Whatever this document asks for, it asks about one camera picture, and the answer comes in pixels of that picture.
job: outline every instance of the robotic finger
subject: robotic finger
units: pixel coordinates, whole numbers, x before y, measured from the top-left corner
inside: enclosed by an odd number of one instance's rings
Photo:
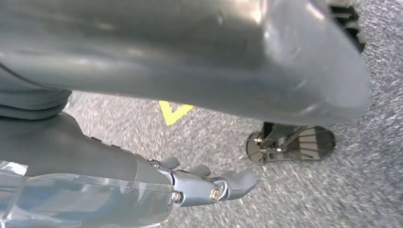
[[[156,164],[156,160],[149,160],[149,162],[152,166]],[[258,183],[257,176],[249,170],[240,173],[227,171],[218,177],[206,177],[211,172],[205,165],[199,165],[190,171],[174,171],[165,169],[163,166],[159,166],[157,169],[171,181],[175,190],[172,199],[179,207],[236,200],[248,194]]]

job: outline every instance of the gray fabric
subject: gray fabric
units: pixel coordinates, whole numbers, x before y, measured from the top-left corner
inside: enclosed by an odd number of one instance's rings
[[[39,87],[0,66],[0,116],[45,119],[61,112],[70,94],[68,90]]]

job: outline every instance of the metal screw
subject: metal screw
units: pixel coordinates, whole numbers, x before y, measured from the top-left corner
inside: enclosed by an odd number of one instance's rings
[[[255,143],[261,143],[261,142],[262,142],[262,139],[261,139],[261,138],[256,138],[256,139],[254,139],[253,141],[255,141]]]
[[[220,199],[220,189],[218,187],[212,188],[210,192],[210,200],[212,202],[217,202]]]
[[[171,198],[175,201],[175,202],[179,202],[182,199],[182,194],[179,192],[173,192]]]

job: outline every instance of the gray plastic housing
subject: gray plastic housing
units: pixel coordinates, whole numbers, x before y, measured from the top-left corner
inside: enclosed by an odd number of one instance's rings
[[[0,63],[35,85],[292,125],[348,121],[371,101],[360,53],[317,0],[0,5]]]
[[[1,118],[0,129],[1,159],[27,165],[27,176],[71,173],[171,184],[142,156],[83,135],[66,113],[35,121]]]

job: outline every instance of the gray carpet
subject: gray carpet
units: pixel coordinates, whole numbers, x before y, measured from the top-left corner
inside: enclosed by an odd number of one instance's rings
[[[157,101],[74,93],[67,111],[83,131],[182,168],[205,163],[214,174],[252,168],[261,176],[243,200],[173,212],[165,228],[403,227],[403,1],[358,4],[368,46],[374,103],[331,127],[337,149],[320,162],[253,166],[239,160],[260,121],[194,108],[166,126]]]

